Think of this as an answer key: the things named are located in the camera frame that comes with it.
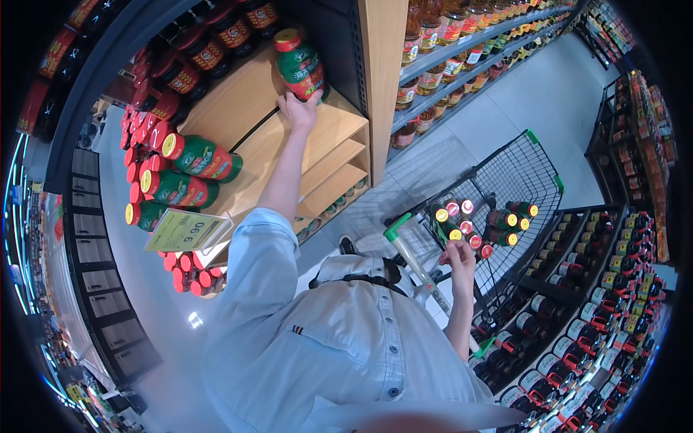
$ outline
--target light blue shirt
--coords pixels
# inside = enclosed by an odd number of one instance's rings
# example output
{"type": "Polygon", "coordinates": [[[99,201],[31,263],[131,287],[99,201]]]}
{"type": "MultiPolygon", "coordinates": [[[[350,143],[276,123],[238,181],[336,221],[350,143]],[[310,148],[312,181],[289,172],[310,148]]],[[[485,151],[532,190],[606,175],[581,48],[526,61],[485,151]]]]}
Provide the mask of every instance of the light blue shirt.
{"type": "Polygon", "coordinates": [[[320,286],[294,298],[298,251],[291,224],[262,208],[243,220],[229,247],[227,286],[205,324],[202,374],[233,433],[344,432],[308,417],[349,403],[493,404],[416,292],[403,288],[407,298],[366,281],[341,281],[347,274],[382,276],[381,258],[328,258],[320,286]]]}

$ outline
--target cart handle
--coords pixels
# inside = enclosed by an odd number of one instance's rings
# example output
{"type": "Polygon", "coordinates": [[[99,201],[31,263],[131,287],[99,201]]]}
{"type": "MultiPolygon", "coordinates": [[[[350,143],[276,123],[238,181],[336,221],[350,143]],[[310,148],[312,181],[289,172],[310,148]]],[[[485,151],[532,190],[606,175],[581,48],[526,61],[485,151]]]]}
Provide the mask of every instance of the cart handle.
{"type": "MultiPolygon", "coordinates": [[[[385,235],[387,240],[390,241],[390,243],[392,243],[392,246],[395,247],[397,252],[404,258],[409,267],[414,271],[416,276],[419,277],[419,280],[421,280],[422,284],[426,287],[426,289],[428,289],[428,291],[431,293],[431,296],[433,297],[433,299],[436,300],[440,308],[445,312],[445,314],[448,317],[450,317],[450,311],[452,310],[452,308],[450,307],[450,302],[448,302],[448,300],[445,298],[445,295],[443,295],[441,291],[438,290],[438,286],[430,277],[428,272],[426,272],[426,270],[423,268],[421,262],[419,262],[419,259],[416,258],[416,256],[414,255],[414,251],[409,246],[409,244],[407,244],[406,241],[404,241],[404,239],[401,239],[399,237],[399,233],[397,233],[397,229],[401,227],[402,224],[411,219],[411,217],[412,214],[410,212],[405,213],[400,218],[398,218],[397,221],[395,221],[390,227],[388,227],[385,230],[385,232],[383,232],[383,235],[385,235]]],[[[483,341],[480,346],[476,342],[474,337],[469,335],[469,348],[471,349],[475,357],[481,358],[488,351],[489,347],[493,344],[494,340],[495,337],[492,337],[488,340],[483,341]]]]}

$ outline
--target shirt sleeve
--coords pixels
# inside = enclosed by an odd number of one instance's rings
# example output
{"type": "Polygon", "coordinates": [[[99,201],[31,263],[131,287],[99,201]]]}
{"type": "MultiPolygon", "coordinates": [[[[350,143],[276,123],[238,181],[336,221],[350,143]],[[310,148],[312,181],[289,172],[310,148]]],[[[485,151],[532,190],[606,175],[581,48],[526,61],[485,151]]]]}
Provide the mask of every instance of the shirt sleeve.
{"type": "Polygon", "coordinates": [[[228,333],[290,303],[298,284],[298,240],[280,213],[254,209],[229,245],[226,288],[215,301],[213,328],[228,333]]]}

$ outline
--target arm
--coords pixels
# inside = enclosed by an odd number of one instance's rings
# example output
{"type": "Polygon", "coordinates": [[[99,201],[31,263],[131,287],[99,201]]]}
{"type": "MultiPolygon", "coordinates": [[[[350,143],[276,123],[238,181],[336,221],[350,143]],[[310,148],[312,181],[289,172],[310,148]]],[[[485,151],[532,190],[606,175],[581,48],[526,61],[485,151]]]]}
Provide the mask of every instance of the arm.
{"type": "Polygon", "coordinates": [[[463,240],[450,240],[438,259],[440,265],[453,269],[453,310],[444,332],[459,357],[469,359],[469,333],[474,314],[474,269],[476,259],[469,244],[463,240]]]}
{"type": "Polygon", "coordinates": [[[279,212],[289,223],[296,218],[301,186],[301,164],[306,148],[308,134],[313,129],[317,115],[315,107],[322,97],[322,90],[317,90],[302,103],[290,91],[286,96],[279,96],[279,109],[286,115],[291,125],[291,133],[284,150],[279,156],[270,181],[260,196],[258,207],[279,212]]]}

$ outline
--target hand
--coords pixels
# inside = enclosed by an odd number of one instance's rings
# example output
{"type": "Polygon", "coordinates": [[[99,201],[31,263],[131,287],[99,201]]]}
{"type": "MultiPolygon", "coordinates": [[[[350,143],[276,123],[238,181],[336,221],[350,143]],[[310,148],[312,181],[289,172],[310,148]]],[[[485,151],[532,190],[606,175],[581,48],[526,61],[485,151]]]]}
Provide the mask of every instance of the hand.
{"type": "Polygon", "coordinates": [[[445,251],[438,257],[439,265],[450,265],[453,269],[453,298],[462,300],[471,307],[474,304],[474,269],[476,258],[464,240],[449,240],[445,251]]]}
{"type": "Polygon", "coordinates": [[[279,96],[277,104],[279,109],[289,120],[291,129],[309,133],[315,126],[317,113],[315,107],[322,97],[322,89],[313,92],[307,102],[296,99],[292,91],[287,91],[286,96],[279,96]]]}

